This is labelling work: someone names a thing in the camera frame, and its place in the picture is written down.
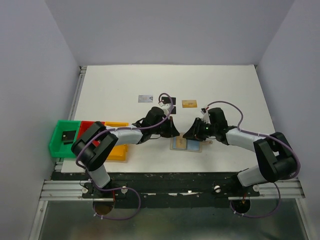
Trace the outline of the beige card holder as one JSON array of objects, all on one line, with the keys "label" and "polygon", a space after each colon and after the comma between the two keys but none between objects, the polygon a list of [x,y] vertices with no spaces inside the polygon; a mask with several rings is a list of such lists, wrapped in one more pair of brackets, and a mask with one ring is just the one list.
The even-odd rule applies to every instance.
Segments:
[{"label": "beige card holder", "polygon": [[170,150],[201,153],[202,147],[212,145],[211,139],[205,141],[195,141],[183,138],[181,133],[179,136],[175,136],[170,140]]}]

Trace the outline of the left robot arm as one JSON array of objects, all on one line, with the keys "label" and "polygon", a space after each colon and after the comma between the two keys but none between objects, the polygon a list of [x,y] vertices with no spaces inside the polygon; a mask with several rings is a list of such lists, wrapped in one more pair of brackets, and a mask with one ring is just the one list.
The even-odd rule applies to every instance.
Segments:
[{"label": "left robot arm", "polygon": [[104,198],[111,191],[111,177],[104,163],[114,147],[139,145],[153,135],[162,138],[180,135],[169,109],[154,106],[145,117],[124,127],[110,127],[96,121],[72,144],[71,151],[76,156],[76,165],[84,169],[93,181],[93,191]]}]

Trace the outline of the light blue VIP card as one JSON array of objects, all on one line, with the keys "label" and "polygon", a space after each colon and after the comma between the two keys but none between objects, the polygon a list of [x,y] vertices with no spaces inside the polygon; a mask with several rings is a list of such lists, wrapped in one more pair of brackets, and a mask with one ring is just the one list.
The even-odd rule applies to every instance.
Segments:
[{"label": "light blue VIP card", "polygon": [[154,99],[153,95],[139,95],[138,103],[152,103]]}]

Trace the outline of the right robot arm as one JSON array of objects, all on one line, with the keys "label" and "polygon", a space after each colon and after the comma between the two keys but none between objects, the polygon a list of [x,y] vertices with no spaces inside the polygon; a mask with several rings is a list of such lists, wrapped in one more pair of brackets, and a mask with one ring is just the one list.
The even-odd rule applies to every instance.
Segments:
[{"label": "right robot arm", "polygon": [[240,131],[228,125],[224,111],[219,108],[202,109],[203,118],[197,117],[183,138],[204,142],[210,137],[227,146],[249,150],[256,155],[257,165],[238,172],[230,183],[230,191],[241,196],[248,187],[286,180],[298,170],[298,163],[285,136],[276,132],[261,136]]}]

